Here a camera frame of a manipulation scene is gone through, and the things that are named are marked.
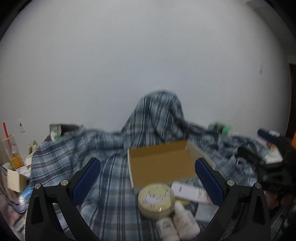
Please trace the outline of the white bottle orange label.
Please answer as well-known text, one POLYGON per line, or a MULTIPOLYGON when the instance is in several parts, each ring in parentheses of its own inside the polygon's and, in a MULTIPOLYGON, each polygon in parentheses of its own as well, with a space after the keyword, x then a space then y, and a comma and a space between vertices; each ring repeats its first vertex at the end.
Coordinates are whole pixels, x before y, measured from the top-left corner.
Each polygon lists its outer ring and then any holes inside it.
POLYGON ((191 211, 185 209, 180 201, 175 202, 173 222, 180 240, 192 240, 200 233, 200 227, 191 211))

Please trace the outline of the white AUX remote control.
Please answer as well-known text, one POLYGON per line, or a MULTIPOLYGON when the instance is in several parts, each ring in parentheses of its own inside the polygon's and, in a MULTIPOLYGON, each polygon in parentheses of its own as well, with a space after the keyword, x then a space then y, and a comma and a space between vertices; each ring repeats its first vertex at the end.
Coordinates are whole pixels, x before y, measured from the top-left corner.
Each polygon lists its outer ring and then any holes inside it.
POLYGON ((171 190, 174 192, 174 195, 177 198, 188 200, 195 203, 213 205, 210 197, 208 196, 204 188, 174 182, 171 185, 171 190))

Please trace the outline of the white pill bottle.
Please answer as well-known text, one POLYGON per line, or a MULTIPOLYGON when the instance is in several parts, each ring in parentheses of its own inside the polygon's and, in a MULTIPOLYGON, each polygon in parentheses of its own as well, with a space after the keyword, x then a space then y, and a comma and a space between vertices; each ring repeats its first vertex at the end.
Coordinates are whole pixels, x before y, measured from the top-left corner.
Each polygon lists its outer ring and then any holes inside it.
POLYGON ((161 218, 156 222, 156 228, 163 241, 180 241, 177 230, 170 217, 161 218))

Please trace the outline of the round cream tin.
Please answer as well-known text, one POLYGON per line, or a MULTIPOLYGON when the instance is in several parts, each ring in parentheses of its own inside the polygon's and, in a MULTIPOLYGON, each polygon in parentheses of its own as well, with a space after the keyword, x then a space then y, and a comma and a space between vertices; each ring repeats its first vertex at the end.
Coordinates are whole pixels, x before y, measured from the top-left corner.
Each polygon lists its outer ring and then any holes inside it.
POLYGON ((139 192, 137 204, 142 216, 158 220, 171 215, 175 207, 175 195, 166 184, 150 184, 139 192))

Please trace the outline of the small cardboard box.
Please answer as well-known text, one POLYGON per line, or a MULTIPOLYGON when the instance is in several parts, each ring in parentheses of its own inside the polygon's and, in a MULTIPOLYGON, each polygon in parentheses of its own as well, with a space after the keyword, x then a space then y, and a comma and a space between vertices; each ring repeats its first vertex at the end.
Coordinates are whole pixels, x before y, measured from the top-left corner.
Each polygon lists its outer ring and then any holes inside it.
POLYGON ((27 187, 27 177, 13 170, 7 170, 8 189, 21 193, 27 187))

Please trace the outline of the blue plaid blanket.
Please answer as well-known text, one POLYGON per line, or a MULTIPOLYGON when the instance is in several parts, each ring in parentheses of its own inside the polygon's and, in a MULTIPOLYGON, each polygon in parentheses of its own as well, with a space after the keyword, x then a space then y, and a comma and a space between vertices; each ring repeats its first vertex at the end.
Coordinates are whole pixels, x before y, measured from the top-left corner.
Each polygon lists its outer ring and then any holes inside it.
POLYGON ((86 223, 100 240, 159 240, 155 223, 137 209, 127 151, 185 139, 200 147, 225 179, 245 186, 257 181, 248 162, 236 154, 246 147, 263 157, 267 150, 262 144, 249 137, 220 137, 186 122, 177 95, 156 91, 139 101, 119 132, 79 128, 60 141, 41 143, 32 159, 30 185, 57 185, 96 157, 101 171, 80 209, 86 223))

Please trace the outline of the plastic drink cup red straw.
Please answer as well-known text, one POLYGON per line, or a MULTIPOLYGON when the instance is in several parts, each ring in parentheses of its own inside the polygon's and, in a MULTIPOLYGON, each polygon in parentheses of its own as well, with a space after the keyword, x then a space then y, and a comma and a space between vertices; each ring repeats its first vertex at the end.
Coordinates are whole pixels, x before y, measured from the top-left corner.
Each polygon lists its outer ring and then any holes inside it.
POLYGON ((1 140, 1 144, 3 145, 5 154, 8 157, 13 169, 21 168, 24 165, 24 162, 20 156, 15 135, 8 133, 5 122, 3 122, 2 125, 5 137, 1 140))

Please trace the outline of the grey bag behind blanket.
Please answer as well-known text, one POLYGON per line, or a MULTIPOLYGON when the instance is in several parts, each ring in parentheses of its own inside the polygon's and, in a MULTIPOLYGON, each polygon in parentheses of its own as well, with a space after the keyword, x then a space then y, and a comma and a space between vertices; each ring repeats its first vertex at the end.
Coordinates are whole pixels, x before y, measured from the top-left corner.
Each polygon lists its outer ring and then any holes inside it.
POLYGON ((65 124, 65 123, 54 123, 49 125, 49 136, 52 133, 64 136, 66 133, 70 133, 72 131, 78 130, 80 126, 75 124, 65 124))

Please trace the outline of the cardboard yogurt box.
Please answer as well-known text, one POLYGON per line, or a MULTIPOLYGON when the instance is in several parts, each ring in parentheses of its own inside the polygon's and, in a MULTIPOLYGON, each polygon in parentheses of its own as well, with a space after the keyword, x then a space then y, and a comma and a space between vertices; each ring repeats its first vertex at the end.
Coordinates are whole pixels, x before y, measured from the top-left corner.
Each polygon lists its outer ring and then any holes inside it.
POLYGON ((196 178, 194 165, 198 158, 205 158, 216 168, 214 161, 191 140, 129 149, 127 160, 134 194, 138 195, 149 184, 171 185, 196 178))

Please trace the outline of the wall outlet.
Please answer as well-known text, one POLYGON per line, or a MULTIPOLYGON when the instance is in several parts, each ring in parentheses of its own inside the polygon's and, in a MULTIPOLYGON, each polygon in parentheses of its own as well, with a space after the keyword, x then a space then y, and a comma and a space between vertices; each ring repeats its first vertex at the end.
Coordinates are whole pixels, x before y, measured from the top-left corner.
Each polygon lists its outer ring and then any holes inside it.
POLYGON ((18 120, 18 128, 20 129, 20 132, 21 133, 24 133, 25 132, 25 128, 24 128, 23 120, 22 119, 19 119, 18 120))

